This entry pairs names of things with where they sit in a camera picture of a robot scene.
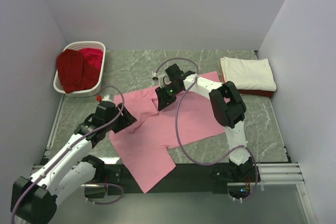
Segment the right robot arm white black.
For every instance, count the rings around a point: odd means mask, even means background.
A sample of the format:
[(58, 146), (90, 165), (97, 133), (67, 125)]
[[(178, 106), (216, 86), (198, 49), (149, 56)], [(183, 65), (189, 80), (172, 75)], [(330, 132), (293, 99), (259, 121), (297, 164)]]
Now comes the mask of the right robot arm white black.
[(182, 71), (177, 64), (166, 69), (165, 75), (153, 73), (153, 80), (159, 82), (155, 89), (158, 98), (158, 110), (162, 111), (176, 101), (179, 93), (186, 95), (194, 92), (210, 100), (216, 121), (224, 127), (229, 152), (228, 169), (223, 173), (227, 182), (245, 180), (252, 168), (256, 168), (255, 159), (247, 148), (244, 132), (246, 106), (233, 82), (212, 81), (200, 77), (198, 71)]

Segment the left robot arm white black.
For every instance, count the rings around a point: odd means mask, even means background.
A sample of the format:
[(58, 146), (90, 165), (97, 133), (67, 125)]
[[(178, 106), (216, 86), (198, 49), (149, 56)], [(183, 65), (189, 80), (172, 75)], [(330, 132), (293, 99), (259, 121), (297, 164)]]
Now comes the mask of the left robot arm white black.
[(29, 178), (19, 177), (13, 184), (11, 223), (18, 217), (29, 223), (49, 223), (58, 206), (83, 184), (115, 187), (106, 179), (105, 163), (89, 152), (109, 131), (118, 133), (136, 122), (124, 103), (98, 104), (95, 113), (79, 124), (65, 146)]

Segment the pink t-shirt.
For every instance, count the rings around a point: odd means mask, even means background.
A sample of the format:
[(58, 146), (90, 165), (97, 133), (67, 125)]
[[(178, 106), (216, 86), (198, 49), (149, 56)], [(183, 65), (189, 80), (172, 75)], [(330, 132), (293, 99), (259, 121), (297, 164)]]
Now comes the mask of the pink t-shirt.
[(137, 119), (118, 133), (110, 132), (109, 139), (143, 193), (175, 168), (169, 148), (225, 132), (214, 118), (210, 101), (194, 92), (187, 93), (180, 108), (174, 102), (162, 111), (157, 109), (155, 87), (116, 95), (114, 102), (124, 102)]

